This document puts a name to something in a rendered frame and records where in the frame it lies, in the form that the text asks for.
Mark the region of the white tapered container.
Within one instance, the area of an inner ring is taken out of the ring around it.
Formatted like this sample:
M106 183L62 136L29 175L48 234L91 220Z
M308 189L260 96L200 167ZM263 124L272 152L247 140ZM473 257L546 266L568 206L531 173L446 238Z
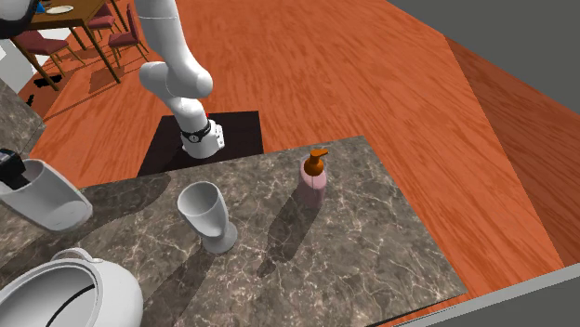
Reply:
M35 225L56 232L75 229L93 214L90 201L66 177L49 164L25 159L15 189L0 180L0 200Z

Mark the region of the pink soap bottle orange pump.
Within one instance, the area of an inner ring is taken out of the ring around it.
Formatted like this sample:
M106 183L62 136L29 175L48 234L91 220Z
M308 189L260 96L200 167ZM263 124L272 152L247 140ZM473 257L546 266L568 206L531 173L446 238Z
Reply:
M310 208L319 209L324 200L327 185L326 165L323 156L328 149L313 149L300 160L298 193Z

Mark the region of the white round pot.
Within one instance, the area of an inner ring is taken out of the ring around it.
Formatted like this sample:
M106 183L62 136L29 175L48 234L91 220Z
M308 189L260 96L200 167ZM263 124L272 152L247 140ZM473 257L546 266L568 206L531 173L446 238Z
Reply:
M127 269L62 250L0 290L0 327L140 327L143 295Z

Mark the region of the wooden dining table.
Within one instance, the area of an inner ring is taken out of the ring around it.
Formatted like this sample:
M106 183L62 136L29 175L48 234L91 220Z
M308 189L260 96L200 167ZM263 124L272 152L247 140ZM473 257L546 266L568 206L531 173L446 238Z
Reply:
M121 80L119 79L111 63L105 56L103 50L101 49L97 40L92 35L92 32L89 30L87 26L88 22L94 18L98 10L108 0L48 0L48 1L51 3L52 7L72 6L72 10L67 13L61 14L47 14L47 13L35 14L32 18L32 21L25 28L25 30L41 31L49 29L68 28L72 32L73 36L77 39L81 47L85 49L86 47L80 41L80 38L78 37L78 35L75 33L74 30L76 27L81 27L86 33L89 41L92 43L92 45L99 53L99 56L105 63L114 81L117 84L120 84Z

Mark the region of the wooden chair red seat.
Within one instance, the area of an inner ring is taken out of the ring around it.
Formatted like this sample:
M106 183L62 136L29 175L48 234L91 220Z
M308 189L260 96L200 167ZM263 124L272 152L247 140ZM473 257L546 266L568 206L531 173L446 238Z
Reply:
M142 44L139 39L138 28L130 4L128 4L126 7L126 15L129 31L125 33L113 33L109 37L108 41L108 46L112 50L115 63L118 67L121 67L119 58L121 57L120 49L122 47L135 47L140 55L145 59L145 61L149 61L145 55L145 53L149 52L149 50Z
M41 82L50 85L55 91L59 91L56 86L57 81L55 76L48 76L42 69L42 65L38 62L37 56L45 56L51 58L59 69L60 77L64 77L64 70L59 65L59 52L67 49L76 59L83 65L85 63L82 59L71 49L66 40L45 38L38 31L26 31L9 41L15 47L14 54L9 55L12 64L7 67L7 83L13 86L16 92L19 92L24 85L33 77L33 71L39 72L42 75Z
M95 16L87 23L87 27L91 34L97 32L99 37L102 37L100 33L102 30L109 30L113 33L114 27L119 28L115 21L115 16L107 3L103 4L97 11Z

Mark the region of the dark robot stand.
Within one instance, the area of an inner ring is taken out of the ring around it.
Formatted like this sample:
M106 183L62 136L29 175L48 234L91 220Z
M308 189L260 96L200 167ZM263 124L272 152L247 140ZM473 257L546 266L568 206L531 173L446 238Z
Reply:
M264 153L258 111L210 113L209 118L222 126L225 140L222 150L206 159L192 158L182 149L177 120L173 115L165 115L157 126L138 177Z

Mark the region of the white goblet cup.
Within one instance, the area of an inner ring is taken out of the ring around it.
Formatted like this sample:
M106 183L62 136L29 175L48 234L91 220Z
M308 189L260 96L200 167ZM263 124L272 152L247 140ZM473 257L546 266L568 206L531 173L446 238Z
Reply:
M238 232L220 189L208 181L186 187L177 199L178 211L202 240L203 248L215 255L228 252Z

